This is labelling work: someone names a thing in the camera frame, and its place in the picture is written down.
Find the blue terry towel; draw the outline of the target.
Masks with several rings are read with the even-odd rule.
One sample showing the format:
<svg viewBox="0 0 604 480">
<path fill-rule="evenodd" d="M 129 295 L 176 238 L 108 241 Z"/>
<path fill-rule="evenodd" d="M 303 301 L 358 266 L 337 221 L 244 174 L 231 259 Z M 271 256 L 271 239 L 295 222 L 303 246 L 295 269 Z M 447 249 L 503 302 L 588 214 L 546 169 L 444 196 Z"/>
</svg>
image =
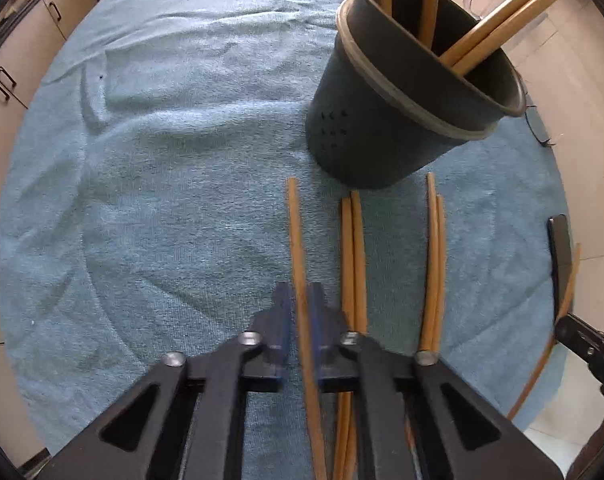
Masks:
<svg viewBox="0 0 604 480">
<path fill-rule="evenodd" d="M 342 0 L 101 0 L 17 133 L 0 204 L 0 314 L 20 393 L 59 453 L 167 351 L 214 350 L 290 281 L 299 180 L 308 279 L 340 303 L 341 182 L 304 122 Z M 361 191 L 367 332 L 417 348 L 425 174 L 447 225 L 444 360 L 507 414 L 552 328 L 556 159 L 507 117 Z"/>
</svg>

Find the black utensil holder cup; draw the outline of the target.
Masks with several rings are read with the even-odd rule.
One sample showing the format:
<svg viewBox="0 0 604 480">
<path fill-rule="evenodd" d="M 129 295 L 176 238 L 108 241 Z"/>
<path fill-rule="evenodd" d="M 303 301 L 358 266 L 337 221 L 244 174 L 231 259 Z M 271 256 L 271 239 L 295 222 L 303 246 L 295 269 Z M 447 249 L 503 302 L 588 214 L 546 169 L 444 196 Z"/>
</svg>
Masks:
<svg viewBox="0 0 604 480">
<path fill-rule="evenodd" d="M 477 23 L 439 0 L 433 47 L 417 38 L 422 0 L 344 0 L 333 51 L 311 100 L 307 146 L 317 164 L 355 188 L 385 188 L 456 146 L 487 138 L 526 108 L 522 82 L 503 51 L 469 76 L 439 55 Z"/>
</svg>

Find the black eyeglasses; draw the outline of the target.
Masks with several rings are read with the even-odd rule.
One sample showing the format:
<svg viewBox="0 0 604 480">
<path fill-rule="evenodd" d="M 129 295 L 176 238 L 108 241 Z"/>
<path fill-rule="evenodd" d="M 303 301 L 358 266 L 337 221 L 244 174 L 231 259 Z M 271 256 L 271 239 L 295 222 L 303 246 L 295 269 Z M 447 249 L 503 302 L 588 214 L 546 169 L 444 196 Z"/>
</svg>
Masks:
<svg viewBox="0 0 604 480">
<path fill-rule="evenodd" d="M 524 119 L 526 120 L 526 125 L 528 125 L 538 144 L 544 146 L 544 148 L 550 148 L 555 144 L 555 142 L 552 141 L 552 137 L 548 133 L 542 116 L 540 113 L 538 113 L 537 106 L 535 104 L 531 104 L 526 107 Z"/>
</svg>

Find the black smartphone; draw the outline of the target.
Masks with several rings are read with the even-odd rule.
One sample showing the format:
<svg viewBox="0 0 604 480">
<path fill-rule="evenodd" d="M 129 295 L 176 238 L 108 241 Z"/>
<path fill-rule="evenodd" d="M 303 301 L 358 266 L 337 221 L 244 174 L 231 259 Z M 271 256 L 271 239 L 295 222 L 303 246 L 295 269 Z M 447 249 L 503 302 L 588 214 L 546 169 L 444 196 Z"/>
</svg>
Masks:
<svg viewBox="0 0 604 480">
<path fill-rule="evenodd" d="M 571 273 L 572 247 L 568 217 L 556 214 L 547 221 L 550 257 L 552 257 L 552 288 L 554 289 L 554 318 L 564 300 Z"/>
</svg>

